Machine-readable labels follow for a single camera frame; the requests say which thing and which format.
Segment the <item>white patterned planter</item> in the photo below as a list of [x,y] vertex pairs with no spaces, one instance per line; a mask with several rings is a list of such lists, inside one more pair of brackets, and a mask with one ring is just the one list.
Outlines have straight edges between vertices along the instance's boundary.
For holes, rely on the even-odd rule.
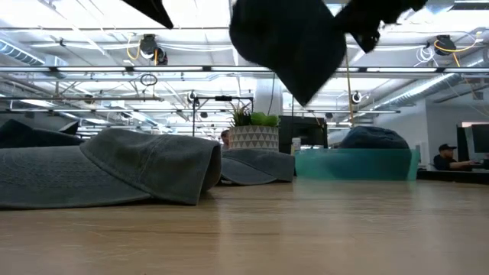
[[278,151],[278,128],[240,126],[229,129],[230,149],[264,149]]

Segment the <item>table surface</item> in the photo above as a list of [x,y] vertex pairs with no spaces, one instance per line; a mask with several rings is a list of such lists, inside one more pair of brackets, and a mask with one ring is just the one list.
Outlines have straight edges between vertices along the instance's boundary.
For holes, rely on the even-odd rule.
[[0,274],[487,275],[488,241],[488,186],[298,180],[195,207],[0,211]]

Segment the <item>computer monitor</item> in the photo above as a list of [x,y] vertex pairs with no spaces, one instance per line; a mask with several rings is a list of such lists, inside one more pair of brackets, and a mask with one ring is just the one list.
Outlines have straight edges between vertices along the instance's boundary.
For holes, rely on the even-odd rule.
[[472,125],[475,153],[489,153],[489,125]]
[[300,138],[302,145],[328,147],[327,127],[323,118],[280,116],[279,151],[290,154],[292,138]]

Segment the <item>person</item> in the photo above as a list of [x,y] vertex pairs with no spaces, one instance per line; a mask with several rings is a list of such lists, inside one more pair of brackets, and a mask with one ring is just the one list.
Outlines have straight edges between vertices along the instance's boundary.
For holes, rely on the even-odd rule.
[[442,144],[438,151],[440,154],[433,158],[433,165],[439,171],[471,171],[471,165],[474,162],[461,161],[458,162],[453,158],[453,150],[457,149],[455,146],[449,146],[448,144]]
[[222,150],[227,150],[229,149],[229,130],[224,130],[221,133],[221,139],[222,139]]

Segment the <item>hair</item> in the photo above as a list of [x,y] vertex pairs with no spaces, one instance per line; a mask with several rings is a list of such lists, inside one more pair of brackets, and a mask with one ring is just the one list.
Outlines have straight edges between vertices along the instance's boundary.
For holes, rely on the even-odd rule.
[[221,132],[221,138],[228,136],[228,134],[229,130],[224,130],[223,132]]

